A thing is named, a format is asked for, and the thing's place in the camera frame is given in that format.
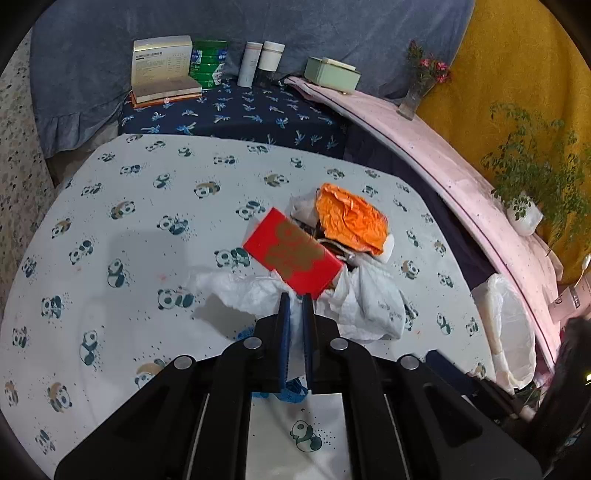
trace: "white flower pot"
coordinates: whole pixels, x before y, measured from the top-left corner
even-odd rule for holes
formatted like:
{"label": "white flower pot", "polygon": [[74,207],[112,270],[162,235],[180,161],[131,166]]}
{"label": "white flower pot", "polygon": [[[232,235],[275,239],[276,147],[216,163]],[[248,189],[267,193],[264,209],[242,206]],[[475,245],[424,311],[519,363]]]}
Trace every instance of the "white flower pot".
{"label": "white flower pot", "polygon": [[536,227],[542,221],[544,215],[540,212],[537,205],[531,201],[529,207],[525,208],[525,216],[515,220],[515,211],[513,205],[507,209],[507,218],[515,231],[521,236],[530,236],[535,232]]}

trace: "green can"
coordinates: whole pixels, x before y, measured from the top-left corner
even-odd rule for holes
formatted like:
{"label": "green can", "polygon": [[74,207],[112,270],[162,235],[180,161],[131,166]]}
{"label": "green can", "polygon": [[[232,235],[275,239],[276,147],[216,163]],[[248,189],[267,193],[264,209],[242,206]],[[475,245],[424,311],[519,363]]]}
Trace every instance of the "green can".
{"label": "green can", "polygon": [[195,40],[189,76],[201,83],[204,89],[219,85],[227,54],[228,42],[225,40]]}

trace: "glass vase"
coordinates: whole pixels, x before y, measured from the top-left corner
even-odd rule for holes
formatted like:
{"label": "glass vase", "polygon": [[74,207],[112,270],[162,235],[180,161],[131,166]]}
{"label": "glass vase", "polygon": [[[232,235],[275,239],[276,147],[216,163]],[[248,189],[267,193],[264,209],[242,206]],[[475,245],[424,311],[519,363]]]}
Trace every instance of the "glass vase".
{"label": "glass vase", "polygon": [[421,100],[433,88],[435,83],[436,80],[432,78],[413,83],[408,89],[406,97],[398,107],[397,112],[404,118],[412,120],[417,112],[418,106],[421,104]]}

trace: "floral wallpaper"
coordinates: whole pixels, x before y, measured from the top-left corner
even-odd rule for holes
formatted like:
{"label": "floral wallpaper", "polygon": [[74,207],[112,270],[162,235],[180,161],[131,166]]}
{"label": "floral wallpaper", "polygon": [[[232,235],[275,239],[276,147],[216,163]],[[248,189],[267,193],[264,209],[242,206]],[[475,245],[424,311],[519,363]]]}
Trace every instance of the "floral wallpaper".
{"label": "floral wallpaper", "polygon": [[56,196],[33,115],[30,40],[31,32],[0,75],[0,322],[22,255]]}

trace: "white table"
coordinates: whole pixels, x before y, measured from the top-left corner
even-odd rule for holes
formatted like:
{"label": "white table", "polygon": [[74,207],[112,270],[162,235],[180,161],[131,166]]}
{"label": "white table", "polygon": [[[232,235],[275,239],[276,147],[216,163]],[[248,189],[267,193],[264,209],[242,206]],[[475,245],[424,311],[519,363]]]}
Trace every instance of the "white table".
{"label": "white table", "polygon": [[[439,349],[464,371],[492,372],[457,262],[419,195],[400,179],[272,145],[122,136],[100,147],[51,207],[0,330],[2,412],[49,476],[172,358],[218,355],[253,324],[216,297],[187,291],[189,268],[266,274],[252,258],[232,256],[256,210],[248,202],[285,212],[292,196],[326,181],[388,216],[396,242],[389,266],[413,306],[401,340],[368,349],[389,359]],[[338,395],[308,395],[300,404],[271,395],[253,405],[248,478],[350,477]],[[313,426],[320,449],[295,441],[299,421]]]}

